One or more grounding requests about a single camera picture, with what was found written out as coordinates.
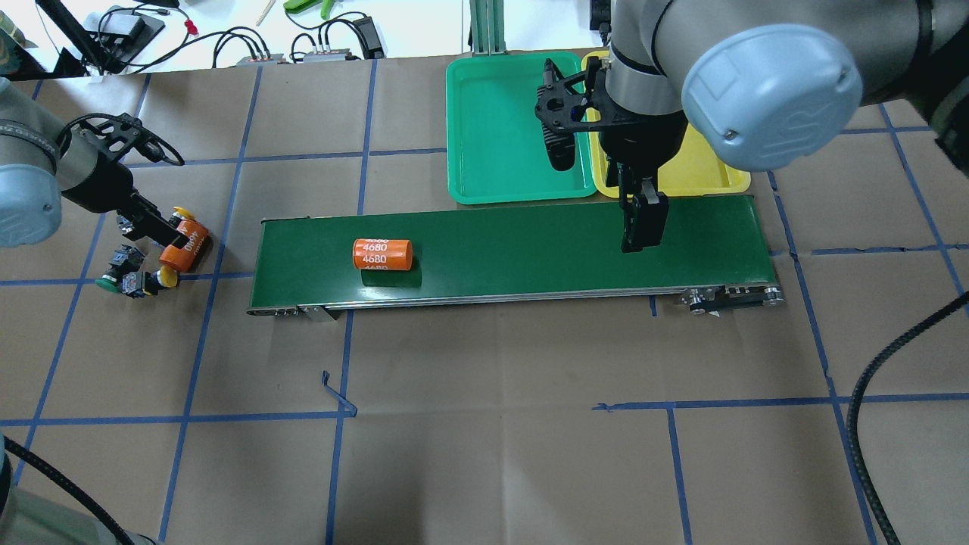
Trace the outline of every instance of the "green tray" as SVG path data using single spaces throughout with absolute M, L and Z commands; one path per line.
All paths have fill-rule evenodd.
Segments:
M 274 315 L 776 285 L 748 195 L 670 200 L 663 244 L 619 251 L 616 203 L 263 222 L 248 312 Z M 408 239 L 408 272 L 359 271 L 355 239 Z
M 457 59 L 448 67 L 448 189 L 463 205 L 588 197 L 596 191 L 588 135 L 576 136 L 576 165 L 548 163 L 536 89 L 545 59 L 579 71 L 568 51 Z

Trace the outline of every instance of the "conveyor belt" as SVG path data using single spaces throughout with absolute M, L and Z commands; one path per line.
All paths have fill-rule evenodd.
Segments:
M 615 203 L 263 222 L 248 312 L 456 305 L 776 286 L 753 199 L 671 200 L 663 244 L 619 251 Z M 360 238 L 409 239 L 408 272 L 359 271 Z

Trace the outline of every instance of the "orange cylindrical battery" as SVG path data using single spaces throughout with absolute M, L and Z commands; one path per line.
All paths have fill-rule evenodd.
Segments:
M 208 239 L 208 229 L 196 221 L 195 216 L 185 208 L 175 207 L 174 210 L 170 221 L 181 220 L 176 229 L 179 233 L 188 237 L 188 242 L 181 248 L 169 245 L 162 251 L 158 262 L 162 265 L 168 265 L 180 273 L 187 273 L 192 269 L 195 260 L 199 257 L 199 252 L 202 251 L 202 246 Z
M 409 240 L 356 239 L 354 267 L 379 271 L 409 271 L 414 247 Z

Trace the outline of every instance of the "blue tape line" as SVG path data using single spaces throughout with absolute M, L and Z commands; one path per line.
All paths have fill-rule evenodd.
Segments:
M 54 278 L 49 280 L 0 280 L 0 287 L 17 286 L 65 286 L 77 284 L 77 278 Z
M 384 151 L 371 151 L 370 155 L 373 156 L 387 156 L 387 155 L 429 155 L 431 153 L 447 153 L 448 149 L 446 147 L 426 147 L 424 149 L 392 149 Z
M 101 228 L 105 224 L 105 215 L 100 214 L 98 216 L 98 224 L 94 227 L 94 235 L 91 237 L 91 245 L 87 248 L 87 256 L 84 258 L 84 265 L 80 268 L 80 277 L 85 278 L 87 276 L 87 270 L 91 267 L 91 260 L 94 258 L 94 248 L 98 245 L 98 237 L 101 236 Z M 44 405 L 47 403 L 47 396 L 50 394 L 50 386 L 53 384 L 54 375 L 57 373 L 57 366 L 60 364 L 61 353 L 64 351 L 64 343 L 67 340 L 67 333 L 71 329 L 71 322 L 74 320 L 74 313 L 78 309 L 78 300 L 80 299 L 80 290 L 83 284 L 79 283 L 74 288 L 74 295 L 71 297 L 71 304 L 67 309 L 67 316 L 64 318 L 64 325 L 61 328 L 60 337 L 57 339 L 57 346 L 54 348 L 53 358 L 50 360 L 50 367 L 47 369 L 47 378 L 44 380 L 44 388 L 41 390 L 40 399 L 37 401 L 37 408 L 34 410 L 34 420 L 41 418 L 41 414 L 44 412 Z M 27 439 L 23 442 L 23 446 L 30 448 L 34 442 L 34 434 L 37 432 L 37 426 L 31 425 L 30 431 L 27 433 Z M 14 483 L 20 482 L 20 475 L 23 474 L 23 460 L 21 460 L 16 465 L 16 472 L 14 473 Z
M 377 87 L 377 61 L 370 64 L 370 84 L 367 90 L 366 99 L 366 119 L 363 125 L 363 154 L 360 161 L 359 190 L 357 194 L 357 215 L 363 214 L 363 205 L 366 201 L 366 171 L 370 155 L 370 128 L 373 122 L 373 97 L 374 89 Z M 347 325 L 343 334 L 343 367 L 340 372 L 340 395 L 347 397 L 347 380 L 350 375 L 350 351 L 353 347 L 354 336 L 354 312 L 347 311 Z M 344 408 L 339 405 L 338 410 L 343 413 Z M 343 450 L 343 423 L 346 419 L 342 416 L 336 420 L 336 432 L 333 435 L 333 458 L 329 466 L 329 498 L 327 500 L 327 534 L 326 545 L 332 545 L 333 535 L 336 528 L 336 485 L 340 476 L 340 453 Z
M 244 163 L 263 163 L 265 161 L 297 161 L 299 159 L 339 159 L 341 157 L 360 157 L 359 151 L 338 151 L 335 153 L 300 153 L 297 155 L 267 155 L 246 157 Z
M 219 278 L 223 279 L 237 279 L 237 278 L 252 278 L 256 274 L 254 272 L 222 272 L 219 274 Z
M 229 225 L 233 218 L 233 208 L 235 205 L 235 194 L 238 190 L 239 178 L 242 172 L 242 159 L 245 157 L 245 149 L 249 141 L 249 132 L 252 129 L 253 113 L 256 110 L 256 99 L 259 97 L 259 85 L 263 79 L 263 67 L 256 68 L 256 80 L 253 84 L 252 98 L 249 100 L 249 111 L 246 114 L 245 128 L 242 130 L 242 142 L 239 145 L 239 154 L 236 157 L 235 174 L 233 175 L 233 188 L 229 194 L 229 203 L 226 205 L 226 219 L 222 226 L 222 239 L 219 241 L 219 251 L 215 257 L 215 274 L 212 284 L 208 289 L 208 299 L 205 302 L 205 314 L 202 320 L 202 330 L 199 332 L 199 344 L 195 353 L 195 362 L 192 365 L 192 376 L 189 379 L 188 393 L 185 396 L 185 406 L 182 410 L 181 426 L 178 428 L 178 441 L 175 443 L 174 459 L 172 461 L 172 473 L 169 476 L 169 486 L 165 494 L 165 508 L 162 511 L 162 523 L 158 531 L 158 539 L 165 541 L 169 531 L 169 518 L 172 515 L 172 500 L 175 494 L 175 485 L 178 481 L 178 471 L 181 467 L 181 455 L 185 447 L 185 434 L 188 432 L 190 422 L 189 416 L 192 413 L 192 402 L 195 399 L 195 388 L 199 381 L 199 371 L 202 367 L 202 355 L 205 351 L 205 340 L 208 337 L 208 324 L 212 317 L 212 308 L 215 304 L 215 293 L 219 286 L 219 272 L 222 270 L 222 259 L 226 253 L 226 240 L 229 237 Z
M 777 189 L 777 178 L 774 177 L 773 171 L 767 171 L 767 179 L 770 181 L 770 187 L 774 191 L 774 203 L 777 205 L 777 212 L 781 216 L 781 223 L 784 225 L 784 236 L 787 238 L 788 247 L 791 251 L 792 261 L 794 262 L 794 269 L 797 273 L 797 283 L 800 285 L 800 293 L 804 301 L 804 308 L 807 311 L 807 320 L 811 325 L 811 335 L 814 337 L 814 346 L 818 351 L 818 359 L 821 361 L 821 370 L 825 376 L 825 382 L 828 385 L 828 401 L 831 403 L 831 410 L 834 412 L 834 420 L 838 426 L 838 435 L 841 437 L 841 447 L 844 449 L 845 462 L 848 465 L 848 472 L 851 475 L 852 485 L 855 488 L 855 498 L 858 501 L 859 510 L 861 513 L 861 521 L 864 523 L 864 531 L 868 536 L 868 541 L 871 545 L 877 545 L 878 541 L 875 537 L 875 528 L 871 524 L 871 515 L 868 512 L 868 503 L 864 498 L 864 492 L 861 489 L 861 482 L 858 479 L 858 474 L 855 473 L 855 465 L 851 460 L 851 449 L 848 446 L 848 433 L 845 428 L 844 417 L 841 414 L 841 406 L 838 404 L 837 390 L 834 387 L 834 379 L 831 378 L 828 366 L 828 353 L 825 350 L 825 344 L 821 340 L 821 330 L 818 327 L 817 316 L 814 313 L 814 305 L 811 303 L 811 294 L 807 289 L 807 280 L 804 277 L 804 270 L 801 267 L 800 259 L 797 256 L 797 247 L 794 244 L 794 234 L 791 231 L 791 223 L 788 221 L 787 212 L 784 210 L 784 203 L 781 201 L 780 192 Z
M 138 104 L 135 106 L 135 117 L 141 116 L 141 108 L 144 107 L 144 99 L 148 96 L 148 86 L 151 84 L 151 74 L 144 76 L 144 84 L 141 85 L 141 95 L 138 97 Z
M 234 165 L 235 163 L 238 163 L 237 159 L 189 159 L 185 161 L 185 166 L 196 167 L 199 165 Z M 134 165 L 125 166 L 127 166 L 129 169 L 157 169 L 162 167 L 174 167 L 175 165 L 160 161 L 158 163 L 136 163 Z
M 333 420 L 346 414 L 335 411 L 253 412 L 241 414 L 196 414 L 188 417 L 190 424 L 208 422 L 265 422 L 288 420 Z M 0 427 L 37 426 L 114 426 L 121 424 L 179 424 L 183 416 L 96 416 L 79 418 L 14 418 L 0 419 Z
M 370 128 L 373 121 L 373 94 L 377 86 L 377 61 L 370 65 L 370 88 L 367 90 L 366 122 L 363 125 L 363 156 L 360 163 L 360 186 L 357 195 L 357 215 L 363 214 L 363 201 L 366 199 L 366 170 L 370 159 Z
M 842 255 L 860 253 L 900 253 L 900 252 L 926 252 L 939 251 L 939 246 L 921 246 L 918 248 L 906 248 L 904 246 L 873 246 L 870 248 L 823 248 L 811 250 L 811 255 Z
M 927 127 L 927 126 L 918 126 L 918 127 L 895 127 L 894 129 L 895 129 L 895 131 L 900 132 L 900 133 L 923 133 L 923 132 L 930 132 L 932 130 L 931 127 Z M 845 130 L 841 131 L 841 134 L 843 134 L 843 135 L 884 135 L 884 134 L 887 134 L 889 131 L 890 130 L 888 128 L 885 128 L 885 129 L 845 129 Z
M 279 420 L 332 420 L 340 413 L 333 410 L 302 412 L 254 412 L 247 414 L 197 414 L 190 416 L 192 424 L 203 422 L 267 422 Z
M 679 497 L 679 518 L 683 524 L 683 540 L 693 545 L 693 532 L 690 530 L 690 510 L 686 504 L 686 485 L 683 483 L 683 464 L 679 457 L 679 437 L 676 434 L 676 417 L 671 408 L 667 409 L 667 423 L 670 426 L 670 450 L 672 451 L 672 471 L 676 479 L 676 496 Z
M 343 366 L 340 375 L 340 395 L 346 398 L 347 376 L 350 374 L 350 352 L 353 348 L 354 312 L 347 311 L 347 325 L 343 332 Z M 336 485 L 340 476 L 340 453 L 343 451 L 343 421 L 344 409 L 337 409 L 341 417 L 336 421 L 336 433 L 333 436 L 333 458 L 329 466 L 329 499 L 327 501 L 327 537 L 326 544 L 332 545 L 333 532 L 336 527 Z
M 383 151 L 368 151 L 370 156 L 388 155 L 427 155 L 432 153 L 447 153 L 446 147 L 428 147 L 418 149 L 387 149 Z M 360 151 L 336 151 L 334 153 L 296 153 L 293 155 L 262 155 L 257 157 L 243 157 L 242 163 L 265 163 L 269 161 L 298 161 L 300 159 L 341 159 L 345 157 L 362 157 Z M 190 159 L 185 161 L 186 167 L 198 165 L 228 165 L 240 162 L 238 159 Z M 157 169 L 173 166 L 170 163 L 136 163 L 126 165 L 129 169 Z
M 848 403 L 849 396 L 835 398 L 837 403 Z M 945 392 L 939 394 L 881 394 L 865 396 L 866 403 L 910 403 L 923 401 L 969 401 L 969 392 Z M 617 410 L 667 410 L 698 408 L 776 407 L 824 405 L 831 398 L 767 398 L 748 400 L 693 400 L 693 401 L 628 401 L 624 403 L 599 403 L 592 410 L 615 412 Z
M 905 156 L 905 150 L 902 148 L 902 142 L 898 139 L 898 131 L 895 129 L 894 125 L 891 124 L 889 111 L 885 109 L 885 105 L 879 104 L 878 108 L 881 110 L 882 117 L 885 119 L 885 124 L 889 128 L 891 142 L 895 145 L 895 152 L 898 153 L 898 159 L 901 161 L 902 169 L 905 171 L 905 176 L 908 177 L 909 184 L 912 186 L 912 192 L 915 193 L 915 198 L 919 201 L 919 206 L 922 208 L 922 214 L 925 216 L 925 221 L 928 222 L 928 228 L 932 231 L 932 237 L 935 238 L 935 243 L 938 245 L 939 252 L 942 254 L 942 259 L 946 262 L 946 269 L 949 270 L 949 276 L 951 276 L 953 279 L 955 291 L 961 294 L 963 292 L 962 282 L 959 281 L 959 275 L 955 271 L 953 260 L 949 256 L 949 250 L 946 249 L 946 244 L 942 241 L 942 234 L 939 233 L 939 228 L 935 224 L 935 220 L 932 218 L 932 212 L 930 212 L 928 209 L 928 204 L 925 202 L 925 198 L 922 196 L 919 183 L 915 179 L 915 174 L 912 172 L 912 167 L 909 165 L 908 158 Z M 965 312 L 966 315 L 969 316 L 969 308 L 965 308 Z

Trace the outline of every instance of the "wire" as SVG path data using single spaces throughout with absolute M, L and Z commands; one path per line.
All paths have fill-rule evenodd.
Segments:
M 255 40 L 253 40 L 252 38 L 244 34 L 232 33 L 231 35 L 222 36 L 221 38 L 219 38 L 219 41 L 215 43 L 215 50 L 212 53 L 212 68 L 216 68 L 216 63 L 219 60 L 219 53 L 222 52 L 222 48 L 224 48 L 226 44 L 228 44 L 231 40 L 234 40 L 235 38 L 239 38 L 240 40 L 242 40 L 242 42 L 245 43 L 245 45 L 249 48 L 249 58 L 251 58 L 252 60 L 260 60 L 260 59 L 266 58 L 263 56 L 263 52 L 259 49 L 259 44 L 257 44 Z
M 111 532 L 111 535 L 114 536 L 114 539 L 116 539 L 118 543 L 121 543 L 121 545 L 135 545 L 134 541 L 131 540 L 131 537 L 128 536 L 128 533 L 125 532 L 125 530 L 117 522 L 115 522 L 111 515 L 108 514 L 108 511 L 105 511 L 104 507 L 99 505 L 93 497 L 81 490 L 78 485 L 74 484 L 71 479 L 64 476 L 64 474 L 58 471 L 53 465 L 48 464 L 41 457 L 30 452 L 9 437 L 3 438 L 3 446 L 11 454 L 40 471 L 45 477 L 53 481 L 54 484 L 62 488 L 64 492 L 68 493 L 71 495 L 71 497 L 79 501 L 80 504 L 83 505 L 85 509 L 90 511 L 101 524 L 108 528 L 108 531 Z
M 44 20 L 44 16 L 41 15 L 41 7 L 34 2 L 34 9 L 37 10 L 37 18 L 41 20 L 41 26 L 44 27 L 44 33 L 47 34 L 47 39 L 50 40 L 50 44 L 54 47 L 54 52 L 58 53 L 57 44 L 54 43 L 54 39 L 50 37 L 50 33 L 47 32 L 47 22 Z
M 263 38 L 263 35 L 259 33 L 259 31 L 249 26 L 234 26 L 230 29 L 227 29 L 226 32 L 234 32 L 236 30 L 248 30 L 249 32 L 252 32 L 253 34 L 255 34 L 256 38 L 259 39 L 259 43 L 262 44 L 263 46 L 263 52 L 266 53 L 266 58 L 269 58 L 269 46 L 266 45 L 266 40 Z
M 110 18 L 111 14 L 115 14 L 115 13 L 118 13 L 118 12 L 130 12 L 131 15 L 134 15 L 135 12 L 139 12 L 139 11 L 141 11 L 141 12 L 149 12 L 149 13 L 153 13 L 153 14 L 156 14 L 156 15 L 167 15 L 170 12 L 178 12 L 178 13 L 182 14 L 182 16 L 185 17 L 185 20 L 186 21 L 192 20 L 188 16 L 188 14 L 186 14 L 185 11 L 182 10 L 182 9 L 180 9 L 180 8 L 157 8 L 157 7 L 152 6 L 150 4 L 143 4 L 143 3 L 142 4 L 138 4 L 134 8 L 114 8 L 114 9 L 107 10 L 106 12 L 104 12 L 101 15 L 101 19 L 98 20 L 98 27 L 97 27 L 97 30 L 96 30 L 96 33 L 95 33 L 95 41 L 98 43 L 98 46 L 101 47 L 101 49 L 103 49 L 105 52 L 107 52 L 112 57 L 117 58 L 117 55 L 114 53 L 114 48 L 112 50 L 108 50 L 107 48 L 105 48 L 105 45 L 104 45 L 104 37 L 102 36 L 102 33 L 104 32 L 105 23 Z M 189 32 L 188 32 L 188 28 L 186 27 L 185 39 L 182 40 L 182 44 L 184 44 L 186 41 L 188 41 L 188 38 L 189 38 Z M 131 62 L 134 59 L 135 58 L 132 57 L 132 58 L 128 59 L 128 62 L 123 62 L 122 63 L 123 68 L 121 70 L 124 70 L 126 68 L 129 68 L 131 66 L 138 66 L 138 65 L 133 64 Z M 99 66 L 97 68 L 100 71 L 101 75 L 103 75 L 104 72 L 105 72 L 104 67 L 103 66 Z
M 88 119 L 107 119 L 109 121 L 114 121 L 115 123 L 121 123 L 123 125 L 131 125 L 130 120 L 120 117 L 118 115 L 111 115 L 110 113 L 94 112 L 94 113 L 86 113 L 80 117 L 75 117 L 74 119 L 71 119 L 70 121 L 67 122 L 67 124 L 64 125 L 64 127 L 60 130 L 60 132 L 57 133 L 57 137 L 54 139 L 54 142 L 61 149 L 62 156 L 66 151 L 65 146 L 67 145 L 67 143 L 70 142 L 70 140 L 68 139 L 68 136 L 71 134 L 71 129 L 73 129 L 77 125 L 80 125 L 82 122 L 87 121 Z M 153 133 L 152 131 L 148 130 L 143 126 L 140 127 L 140 130 L 142 134 L 146 135 L 146 137 L 150 142 L 157 143 L 159 146 L 170 151 L 174 156 L 174 159 L 172 159 L 171 157 L 168 156 L 168 154 L 166 154 L 164 157 L 162 157 L 161 159 L 162 161 L 165 161 L 170 165 L 175 165 L 176 167 L 181 167 L 185 164 L 185 159 L 182 158 L 181 153 L 178 153 L 178 150 L 172 147 L 171 144 L 166 142 L 165 139 L 156 135 L 155 133 Z
M 153 61 L 151 61 L 151 62 L 149 62 L 147 64 L 128 63 L 128 66 L 138 66 L 138 67 L 140 67 L 136 71 L 132 72 L 132 74 L 140 74 L 141 72 L 144 72 L 145 70 L 147 70 L 148 68 L 151 68 L 152 66 L 156 66 L 158 64 L 161 64 L 161 63 L 169 60 L 170 58 L 172 58 L 176 54 L 178 54 L 180 51 L 182 51 L 183 49 L 185 49 L 185 48 L 187 48 L 187 47 L 189 47 L 189 46 L 191 46 L 193 44 L 196 44 L 198 42 L 201 42 L 202 40 L 207 40 L 208 38 L 212 38 L 213 36 L 223 36 L 223 35 L 226 35 L 226 34 L 232 34 L 232 33 L 226 32 L 224 30 L 220 30 L 218 32 L 210 32 L 208 34 L 205 34 L 203 36 L 200 36 L 199 38 L 196 38 L 195 40 L 189 41 L 188 40 L 188 34 L 186 33 L 185 39 L 182 40 L 181 45 L 179 45 L 178 47 L 172 49 L 171 51 L 163 54 L 162 56 L 156 58 L 155 60 L 153 60 Z
M 848 447 L 851 450 L 852 462 L 855 464 L 855 471 L 858 474 L 864 497 L 868 500 L 871 512 L 875 516 L 875 521 L 882 530 L 882 534 L 885 536 L 888 545 L 898 545 L 898 536 L 895 534 L 895 529 L 889 521 L 889 516 L 885 512 L 885 507 L 882 505 L 881 499 L 878 498 L 878 493 L 875 492 L 875 485 L 871 482 L 871 475 L 868 473 L 868 467 L 864 463 L 864 456 L 861 454 L 861 443 L 858 438 L 858 415 L 861 410 L 864 391 L 868 388 L 868 383 L 871 382 L 875 371 L 880 369 L 882 364 L 895 352 L 901 350 L 903 346 L 911 342 L 915 337 L 925 333 L 931 327 L 967 304 L 969 304 L 969 292 L 955 298 L 951 303 L 936 310 L 918 325 L 893 340 L 864 369 L 864 372 L 858 379 L 858 383 L 855 384 L 855 391 L 851 395 L 851 403 L 848 405 L 848 422 L 846 425 L 848 431 Z
M 360 32 L 360 29 L 357 28 L 357 26 L 353 24 L 352 21 L 349 21 L 347 19 L 330 19 L 329 21 L 324 23 L 327 29 L 326 31 L 323 31 L 323 28 L 321 27 L 321 31 L 323 31 L 323 38 L 320 40 L 320 42 L 326 44 L 327 50 L 329 50 L 329 28 L 332 27 L 333 24 L 337 22 L 342 22 L 343 24 L 349 26 L 350 30 L 352 30 L 354 34 L 357 35 L 357 42 L 360 44 L 360 53 L 366 56 L 366 39 L 363 38 L 363 33 Z
M 324 24 L 327 24 L 327 22 L 324 21 L 323 24 L 318 24 L 316 26 L 305 26 L 305 25 L 302 25 L 302 24 L 298 23 L 297 20 L 294 19 L 293 16 L 291 16 L 290 13 L 287 12 L 286 10 L 283 10 L 283 13 L 286 15 L 286 18 L 289 19 L 292 24 L 298 26 L 299 28 L 302 28 L 303 30 L 317 30 L 318 28 L 320 28 Z M 359 15 L 361 17 L 366 17 L 367 16 L 367 14 L 365 14 L 364 12 L 343 12 L 342 14 L 340 14 L 338 16 L 332 16 L 332 17 L 330 17 L 328 20 L 334 20 L 334 19 L 337 19 L 337 18 L 342 18 L 343 16 L 352 16 L 352 15 Z
M 309 40 L 309 43 L 313 45 L 313 50 L 314 51 L 316 50 L 316 40 L 313 40 L 313 36 L 311 36 L 306 32 L 300 32 L 299 34 L 297 34 L 295 38 L 293 38 L 293 42 L 290 44 L 290 60 L 292 60 L 293 62 L 298 62 L 296 59 L 297 53 L 302 53 L 303 58 L 305 58 L 306 55 L 309 54 L 305 51 L 297 51 L 297 42 L 299 42 L 299 39 L 304 36 L 306 37 L 307 40 Z

